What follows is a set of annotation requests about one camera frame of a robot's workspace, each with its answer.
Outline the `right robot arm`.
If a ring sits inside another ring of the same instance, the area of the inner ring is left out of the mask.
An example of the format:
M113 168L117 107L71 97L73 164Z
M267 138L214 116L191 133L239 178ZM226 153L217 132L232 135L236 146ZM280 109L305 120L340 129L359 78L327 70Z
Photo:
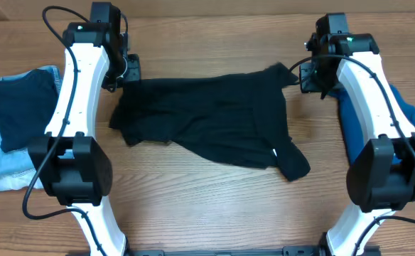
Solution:
M311 255L378 255L367 241L386 220L415 201L415 127L387 82L379 47L368 33L349 31L346 15L326 14L305 44L299 61L301 92L349 95L364 146L347 171L350 204Z

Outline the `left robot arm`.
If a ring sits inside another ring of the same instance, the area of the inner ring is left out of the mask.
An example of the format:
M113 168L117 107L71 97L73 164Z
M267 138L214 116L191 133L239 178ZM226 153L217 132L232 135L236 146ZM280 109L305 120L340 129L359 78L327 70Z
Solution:
M112 164L95 135L99 96L141 79L139 57L128 52L126 16L110 2L94 2L90 17L72 22L56 38L65 47L65 73L58 102L44 134L28 153L36 174L23 197L23 214L35 220L72 213L90 246L89 255L131 255L109 200ZM63 209L44 215L28 211L36 182Z

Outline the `black t-shirt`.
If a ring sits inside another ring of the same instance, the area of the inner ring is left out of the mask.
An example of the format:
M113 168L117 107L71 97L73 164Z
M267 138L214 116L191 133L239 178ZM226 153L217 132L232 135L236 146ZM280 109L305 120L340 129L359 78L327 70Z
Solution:
M282 90L296 80L276 63L254 73L128 82L109 126L128 146L174 142L221 164L273 166L295 181L311 170L288 129Z

